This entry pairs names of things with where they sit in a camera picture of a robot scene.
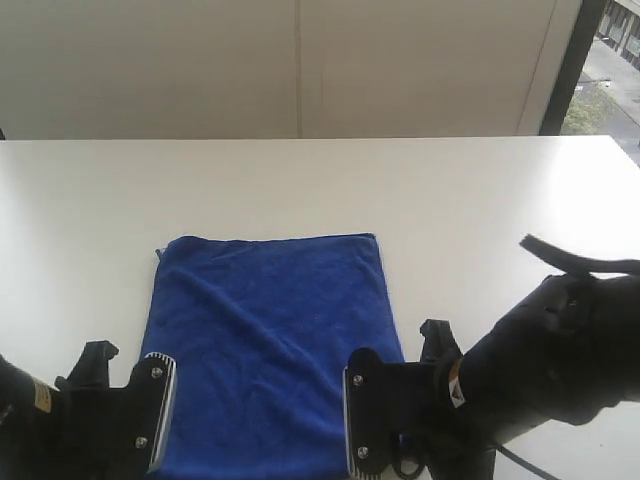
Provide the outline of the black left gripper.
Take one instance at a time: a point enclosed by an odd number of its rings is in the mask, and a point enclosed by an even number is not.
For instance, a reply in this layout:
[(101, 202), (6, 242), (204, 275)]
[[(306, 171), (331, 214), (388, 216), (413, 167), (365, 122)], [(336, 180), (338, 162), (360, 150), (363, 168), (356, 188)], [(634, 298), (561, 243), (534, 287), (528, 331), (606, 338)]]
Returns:
[(150, 383), (109, 388), (119, 349), (87, 342), (53, 389), (34, 381), (29, 449), (37, 479), (143, 479), (150, 473)]

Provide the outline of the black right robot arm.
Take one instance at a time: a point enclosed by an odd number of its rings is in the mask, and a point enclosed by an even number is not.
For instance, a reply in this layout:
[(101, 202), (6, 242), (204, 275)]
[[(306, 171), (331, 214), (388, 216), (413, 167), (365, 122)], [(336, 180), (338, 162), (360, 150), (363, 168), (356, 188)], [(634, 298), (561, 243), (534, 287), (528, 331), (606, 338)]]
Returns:
[(639, 399), (635, 275), (551, 275), (468, 350), (446, 321), (429, 319), (420, 332), (389, 446), (401, 479), (490, 479), (511, 441)]

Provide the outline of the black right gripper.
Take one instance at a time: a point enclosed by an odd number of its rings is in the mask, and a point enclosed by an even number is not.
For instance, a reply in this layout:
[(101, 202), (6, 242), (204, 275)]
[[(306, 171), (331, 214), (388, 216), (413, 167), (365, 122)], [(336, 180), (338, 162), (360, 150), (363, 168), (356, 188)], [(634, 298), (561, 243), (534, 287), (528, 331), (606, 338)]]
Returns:
[(462, 415), (467, 404), (457, 360), (462, 352), (450, 322), (427, 319), (420, 334), (419, 362), (397, 364), (391, 374), (391, 414), (397, 422), (393, 472), (400, 479), (416, 479), (423, 472), (433, 479), (492, 479), (496, 448)]

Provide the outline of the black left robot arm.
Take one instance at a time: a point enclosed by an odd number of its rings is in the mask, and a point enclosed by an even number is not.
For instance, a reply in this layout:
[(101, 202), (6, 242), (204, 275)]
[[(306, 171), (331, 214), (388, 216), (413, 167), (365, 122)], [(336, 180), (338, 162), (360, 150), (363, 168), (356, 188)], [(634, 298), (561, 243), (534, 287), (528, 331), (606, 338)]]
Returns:
[(150, 440), (109, 384), (109, 341), (85, 347), (71, 373), (50, 386), (1, 360), (3, 479), (142, 479)]

